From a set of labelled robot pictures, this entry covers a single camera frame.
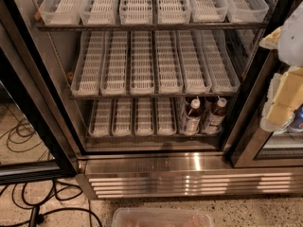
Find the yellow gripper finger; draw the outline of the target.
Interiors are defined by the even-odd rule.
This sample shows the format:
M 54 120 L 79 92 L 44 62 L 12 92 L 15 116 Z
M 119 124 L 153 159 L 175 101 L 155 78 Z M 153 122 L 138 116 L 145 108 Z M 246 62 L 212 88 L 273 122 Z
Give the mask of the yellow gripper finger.
M 275 73 L 261 113 L 260 127 L 264 131 L 284 130 L 302 104 L 303 68 L 291 66 L 284 74 Z
M 276 28 L 273 32 L 262 38 L 258 45 L 269 50 L 277 49 L 280 32 L 281 27 Z

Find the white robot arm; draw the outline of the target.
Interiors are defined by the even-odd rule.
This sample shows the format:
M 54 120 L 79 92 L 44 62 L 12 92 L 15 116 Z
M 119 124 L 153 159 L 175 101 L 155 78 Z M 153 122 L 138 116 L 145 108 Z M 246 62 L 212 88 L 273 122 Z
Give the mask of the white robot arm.
M 281 131 L 291 123 L 294 111 L 303 103 L 303 2 L 259 45 L 276 49 L 278 59 L 290 66 L 285 73 L 275 73 L 271 79 L 260 120 L 264 131 Z

